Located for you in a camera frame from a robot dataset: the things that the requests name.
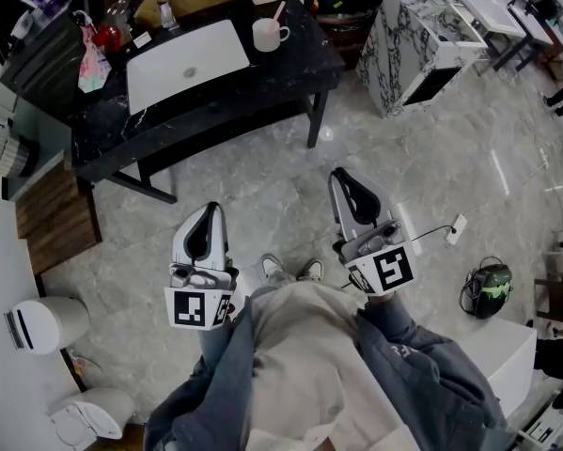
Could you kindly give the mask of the person's torso in beige shirt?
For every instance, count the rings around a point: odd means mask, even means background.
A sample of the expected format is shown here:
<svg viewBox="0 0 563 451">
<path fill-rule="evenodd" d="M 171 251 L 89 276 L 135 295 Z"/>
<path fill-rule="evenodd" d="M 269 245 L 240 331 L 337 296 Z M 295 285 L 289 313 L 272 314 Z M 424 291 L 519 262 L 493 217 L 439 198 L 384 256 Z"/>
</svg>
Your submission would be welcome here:
<svg viewBox="0 0 563 451">
<path fill-rule="evenodd" d="M 419 451 L 356 346 L 355 300 L 299 282 L 251 302 L 244 451 Z"/>
</svg>

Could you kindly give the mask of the small clear pump bottle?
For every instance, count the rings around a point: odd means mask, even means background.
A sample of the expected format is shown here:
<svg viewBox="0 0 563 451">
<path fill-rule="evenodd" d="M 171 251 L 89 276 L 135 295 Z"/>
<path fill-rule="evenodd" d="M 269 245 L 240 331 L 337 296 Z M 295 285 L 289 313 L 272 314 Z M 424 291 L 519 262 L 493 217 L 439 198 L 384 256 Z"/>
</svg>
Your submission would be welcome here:
<svg viewBox="0 0 563 451">
<path fill-rule="evenodd" d="M 179 28 L 179 23 L 177 22 L 172 7 L 170 7 L 168 2 L 159 2 L 158 9 L 160 11 L 162 28 L 168 31 L 173 31 Z"/>
</svg>

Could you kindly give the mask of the person's left shoe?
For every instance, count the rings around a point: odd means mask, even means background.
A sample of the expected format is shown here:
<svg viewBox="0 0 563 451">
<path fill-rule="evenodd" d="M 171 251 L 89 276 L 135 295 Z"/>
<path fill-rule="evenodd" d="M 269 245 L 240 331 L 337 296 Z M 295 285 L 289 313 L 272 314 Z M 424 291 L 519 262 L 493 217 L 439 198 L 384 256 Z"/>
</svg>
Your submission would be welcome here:
<svg viewBox="0 0 563 451">
<path fill-rule="evenodd" d="M 283 271 L 279 259 L 270 254 L 264 255 L 261 258 L 261 268 L 267 281 L 269 281 L 273 275 Z"/>
</svg>

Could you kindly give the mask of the red object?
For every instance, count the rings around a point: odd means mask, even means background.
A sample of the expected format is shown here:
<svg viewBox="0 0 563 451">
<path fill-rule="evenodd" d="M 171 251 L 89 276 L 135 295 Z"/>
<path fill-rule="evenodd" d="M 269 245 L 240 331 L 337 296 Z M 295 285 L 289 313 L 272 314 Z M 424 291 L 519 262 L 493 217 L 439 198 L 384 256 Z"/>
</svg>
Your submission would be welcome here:
<svg viewBox="0 0 563 451">
<path fill-rule="evenodd" d="M 106 53 L 117 53 L 121 47 L 120 30 L 114 25 L 98 24 L 92 41 Z"/>
</svg>

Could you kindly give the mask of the person's right shoe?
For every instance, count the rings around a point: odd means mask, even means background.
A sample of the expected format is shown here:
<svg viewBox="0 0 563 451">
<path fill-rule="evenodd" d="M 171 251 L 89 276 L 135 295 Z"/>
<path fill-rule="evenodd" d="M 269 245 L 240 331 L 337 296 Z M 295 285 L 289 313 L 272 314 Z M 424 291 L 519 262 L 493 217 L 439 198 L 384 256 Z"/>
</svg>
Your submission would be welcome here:
<svg viewBox="0 0 563 451">
<path fill-rule="evenodd" d="M 304 266 L 298 279 L 301 281 L 320 282 L 324 275 L 324 266 L 319 259 L 310 259 Z"/>
</svg>

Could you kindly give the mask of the white mug with toothbrush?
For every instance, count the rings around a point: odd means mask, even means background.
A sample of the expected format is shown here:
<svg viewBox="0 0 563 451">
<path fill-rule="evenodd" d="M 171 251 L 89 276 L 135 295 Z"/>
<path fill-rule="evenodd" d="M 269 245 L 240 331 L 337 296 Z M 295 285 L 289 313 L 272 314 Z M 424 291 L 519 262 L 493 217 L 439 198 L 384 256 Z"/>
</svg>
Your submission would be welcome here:
<svg viewBox="0 0 563 451">
<path fill-rule="evenodd" d="M 272 18 L 261 18 L 252 24 L 254 47 L 262 53 L 274 52 L 289 35 L 289 28 Z"/>
</svg>

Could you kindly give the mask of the white power strip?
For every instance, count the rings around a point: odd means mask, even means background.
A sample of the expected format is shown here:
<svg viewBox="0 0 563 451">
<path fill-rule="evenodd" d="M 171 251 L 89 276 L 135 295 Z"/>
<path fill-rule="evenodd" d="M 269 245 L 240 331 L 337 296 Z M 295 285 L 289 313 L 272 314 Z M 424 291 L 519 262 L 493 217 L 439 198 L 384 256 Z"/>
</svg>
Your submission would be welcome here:
<svg viewBox="0 0 563 451">
<path fill-rule="evenodd" d="M 446 235 L 446 241 L 450 245 L 454 246 L 458 242 L 466 226 L 467 226 L 466 218 L 464 217 L 463 214 L 459 214 L 456 217 L 454 223 L 451 225 L 449 233 Z"/>
</svg>

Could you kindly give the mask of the white cabinet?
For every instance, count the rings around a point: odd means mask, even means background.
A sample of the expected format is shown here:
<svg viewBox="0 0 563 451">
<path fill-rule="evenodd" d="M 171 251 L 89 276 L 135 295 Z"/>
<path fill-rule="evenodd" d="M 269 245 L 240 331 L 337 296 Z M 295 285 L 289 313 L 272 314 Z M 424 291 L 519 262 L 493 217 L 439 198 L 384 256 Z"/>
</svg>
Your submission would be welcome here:
<svg viewBox="0 0 563 451">
<path fill-rule="evenodd" d="M 488 380 L 506 417 L 524 402 L 529 392 L 537 337 L 534 328 L 492 318 L 457 340 Z"/>
</svg>

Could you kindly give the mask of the clear plastic bottle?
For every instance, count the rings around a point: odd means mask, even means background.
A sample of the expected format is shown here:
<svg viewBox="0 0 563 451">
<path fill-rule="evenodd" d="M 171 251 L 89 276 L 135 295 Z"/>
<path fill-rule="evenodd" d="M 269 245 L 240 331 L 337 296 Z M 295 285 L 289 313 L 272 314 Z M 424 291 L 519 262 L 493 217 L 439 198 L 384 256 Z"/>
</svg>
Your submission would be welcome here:
<svg viewBox="0 0 563 451">
<path fill-rule="evenodd" d="M 110 6 L 102 19 L 102 24 L 125 28 L 133 19 L 134 9 L 132 0 L 117 0 Z"/>
</svg>

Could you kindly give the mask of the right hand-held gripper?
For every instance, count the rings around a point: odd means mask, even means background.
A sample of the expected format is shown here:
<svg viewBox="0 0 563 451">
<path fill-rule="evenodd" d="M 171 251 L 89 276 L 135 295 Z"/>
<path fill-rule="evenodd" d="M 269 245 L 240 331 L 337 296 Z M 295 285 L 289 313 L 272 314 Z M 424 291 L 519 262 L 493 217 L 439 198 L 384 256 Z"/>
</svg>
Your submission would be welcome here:
<svg viewBox="0 0 563 451">
<path fill-rule="evenodd" d="M 415 280 L 414 248 L 402 233 L 400 219 L 384 222 L 358 237 L 361 226 L 387 220 L 391 207 L 385 190 L 366 176 L 344 167 L 328 181 L 333 212 L 345 240 L 334 243 L 352 285 L 367 295 L 385 295 Z"/>
</svg>

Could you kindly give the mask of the black green helmet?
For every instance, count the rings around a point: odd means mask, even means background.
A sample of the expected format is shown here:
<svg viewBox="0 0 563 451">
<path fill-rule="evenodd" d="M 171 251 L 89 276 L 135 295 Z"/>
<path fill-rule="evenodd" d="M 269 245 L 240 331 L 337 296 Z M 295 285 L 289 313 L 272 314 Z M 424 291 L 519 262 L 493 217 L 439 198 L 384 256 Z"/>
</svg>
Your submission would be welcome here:
<svg viewBox="0 0 563 451">
<path fill-rule="evenodd" d="M 461 310 L 475 319 L 485 320 L 497 314 L 512 291 L 512 272 L 499 257 L 484 257 L 471 270 L 461 288 Z"/>
</svg>

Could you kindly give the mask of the black marble vanity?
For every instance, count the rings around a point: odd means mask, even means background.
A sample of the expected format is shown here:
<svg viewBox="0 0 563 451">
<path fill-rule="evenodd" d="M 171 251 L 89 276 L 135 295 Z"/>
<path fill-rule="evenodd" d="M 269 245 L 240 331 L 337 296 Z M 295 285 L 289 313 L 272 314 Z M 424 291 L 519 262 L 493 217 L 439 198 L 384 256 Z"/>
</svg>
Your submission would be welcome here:
<svg viewBox="0 0 563 451">
<path fill-rule="evenodd" d="M 271 53 L 254 48 L 252 24 L 275 6 L 233 0 L 180 18 L 180 29 L 157 30 L 151 51 L 207 24 L 230 20 L 249 60 L 247 68 L 130 112 L 126 64 L 134 49 L 114 57 L 105 86 L 73 99 L 71 167 L 89 182 L 103 179 L 173 204 L 177 198 L 150 183 L 153 174 L 197 153 L 285 118 L 305 114 L 307 145 L 317 144 L 328 94 L 344 62 L 300 0 L 282 0 L 289 38 Z"/>
</svg>

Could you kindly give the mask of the pink printed packet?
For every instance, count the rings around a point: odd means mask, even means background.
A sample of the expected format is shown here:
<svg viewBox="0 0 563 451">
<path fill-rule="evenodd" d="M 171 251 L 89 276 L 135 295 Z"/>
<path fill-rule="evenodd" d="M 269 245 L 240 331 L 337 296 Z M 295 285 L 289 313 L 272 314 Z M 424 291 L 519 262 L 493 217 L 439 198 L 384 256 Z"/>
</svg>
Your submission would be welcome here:
<svg viewBox="0 0 563 451">
<path fill-rule="evenodd" d="M 86 51 L 79 69 L 78 87 L 87 94 L 104 87 L 111 71 L 111 66 L 102 49 L 94 43 L 92 28 L 84 26 L 82 33 Z"/>
</svg>

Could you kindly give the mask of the grey striped towel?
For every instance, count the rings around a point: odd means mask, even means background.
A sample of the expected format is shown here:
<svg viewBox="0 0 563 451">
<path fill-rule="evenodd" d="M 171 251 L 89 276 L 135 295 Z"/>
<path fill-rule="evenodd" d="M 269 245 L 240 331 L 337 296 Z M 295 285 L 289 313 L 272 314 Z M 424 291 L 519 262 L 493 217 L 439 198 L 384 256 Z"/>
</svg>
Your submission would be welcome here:
<svg viewBox="0 0 563 451">
<path fill-rule="evenodd" d="M 0 177 L 27 176 L 37 163 L 39 144 L 0 124 Z"/>
</svg>

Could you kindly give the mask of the person's legs in jeans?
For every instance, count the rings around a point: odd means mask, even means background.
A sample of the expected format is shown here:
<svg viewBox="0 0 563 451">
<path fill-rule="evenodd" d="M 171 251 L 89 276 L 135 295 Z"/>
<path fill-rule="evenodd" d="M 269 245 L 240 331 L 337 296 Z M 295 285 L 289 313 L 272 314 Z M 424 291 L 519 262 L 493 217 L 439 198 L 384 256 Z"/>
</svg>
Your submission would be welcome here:
<svg viewBox="0 0 563 451">
<path fill-rule="evenodd" d="M 264 292 L 271 292 L 273 290 L 281 289 L 283 287 L 295 284 L 302 280 L 301 277 L 296 277 L 283 270 L 276 269 L 266 277 L 266 285 Z"/>
</svg>

